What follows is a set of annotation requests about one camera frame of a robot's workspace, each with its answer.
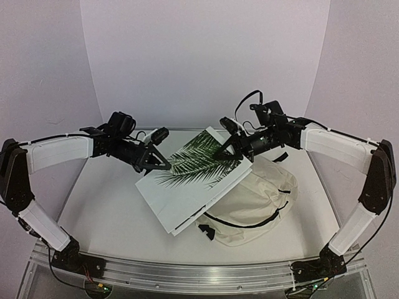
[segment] black bracket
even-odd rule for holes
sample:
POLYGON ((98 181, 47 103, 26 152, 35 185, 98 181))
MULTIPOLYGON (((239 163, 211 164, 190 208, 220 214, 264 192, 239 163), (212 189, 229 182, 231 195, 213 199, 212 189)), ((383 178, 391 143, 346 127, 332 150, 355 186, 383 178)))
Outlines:
POLYGON ((5 151, 0 157, 0 195, 7 208, 18 214, 28 207, 34 195, 31 191, 25 149, 14 139, 8 139, 2 146, 5 151))
POLYGON ((55 268, 81 275, 86 275, 85 270, 88 270, 92 278, 102 278, 105 260, 79 253, 79 243, 70 236, 68 246, 61 252, 54 252, 51 265, 55 268))
POLYGON ((133 166, 138 173, 144 169, 146 173, 153 169, 169 170, 171 164, 162 154, 155 148, 168 135, 166 128, 160 128, 151 134, 151 140, 148 143, 135 140, 126 140, 135 127, 135 120, 122 112, 114 112, 108 121, 98 128, 87 127, 81 128, 94 138, 93 155, 91 158, 106 154, 113 156, 127 164, 133 166))
POLYGON ((242 160, 244 159, 244 156, 241 150, 242 146, 240 143, 240 137, 238 134, 234 134, 231 135, 225 143, 223 143, 223 145, 215 152, 213 156, 217 160, 242 160), (233 147, 234 154, 231 154, 227 151, 229 146, 233 147))
POLYGON ((295 282, 302 283, 344 274, 347 268, 344 257, 333 253, 327 244, 320 251, 320 258, 294 262, 291 270, 294 272, 295 282))
POLYGON ((215 235, 215 230, 212 227, 209 227, 208 224, 200 224, 198 228, 202 232, 206 232, 206 236, 208 237, 209 240, 213 241, 214 235, 215 235))
POLYGON ((392 144, 383 140, 372 154, 359 202, 368 211, 380 215, 387 207, 397 183, 392 144))

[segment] metal base plate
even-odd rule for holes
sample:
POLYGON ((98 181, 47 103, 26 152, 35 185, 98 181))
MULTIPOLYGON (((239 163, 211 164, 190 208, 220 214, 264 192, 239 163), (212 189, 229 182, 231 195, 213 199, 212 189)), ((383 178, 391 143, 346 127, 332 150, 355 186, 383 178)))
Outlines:
MULTIPOLYGON (((356 250, 347 252, 345 259, 350 259, 355 253, 356 250)), ((291 262, 177 265, 101 258, 105 259, 107 266, 99 282, 149 292, 232 295, 285 290, 297 285, 290 269, 291 262)), ((31 255, 31 262, 48 267, 48 253, 43 243, 37 242, 31 255)), ((346 274, 366 269, 362 254, 359 254, 348 264, 346 274)))
MULTIPOLYGON (((100 257, 93 257, 91 255, 81 254, 84 265, 89 270, 89 274, 92 278, 102 278, 104 275, 105 269, 105 260, 100 257)), ((51 265, 55 268, 70 271, 62 262, 62 260, 55 259, 54 257, 51 260, 51 265)), ((76 274, 85 275, 85 270, 83 267, 80 267, 78 271, 75 271, 76 274)))

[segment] white wall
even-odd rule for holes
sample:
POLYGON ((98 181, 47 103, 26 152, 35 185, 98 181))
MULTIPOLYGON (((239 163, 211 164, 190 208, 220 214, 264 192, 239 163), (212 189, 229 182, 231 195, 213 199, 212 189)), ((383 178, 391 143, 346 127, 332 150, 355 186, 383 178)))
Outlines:
MULTIPOLYGON (((399 160, 399 2, 332 1, 325 42, 306 116, 347 133, 390 140, 399 160)), ((322 175, 340 217, 356 204, 365 176, 322 156, 322 175)), ((397 298, 398 192, 380 233, 366 247, 378 298, 397 298)), ((378 217, 361 244, 375 231, 378 217)))
MULTIPOLYGON (((0 141, 33 140, 101 124, 79 1, 2 1, 0 141)), ((31 176, 32 191, 56 217, 81 161, 31 176)), ((0 298, 16 296, 35 239, 0 206, 0 298)))
MULTIPOLYGON (((103 119, 122 110, 138 126, 220 126, 255 89, 303 115, 329 3, 81 0, 103 119)), ((255 116, 246 105, 239 119, 255 116)))

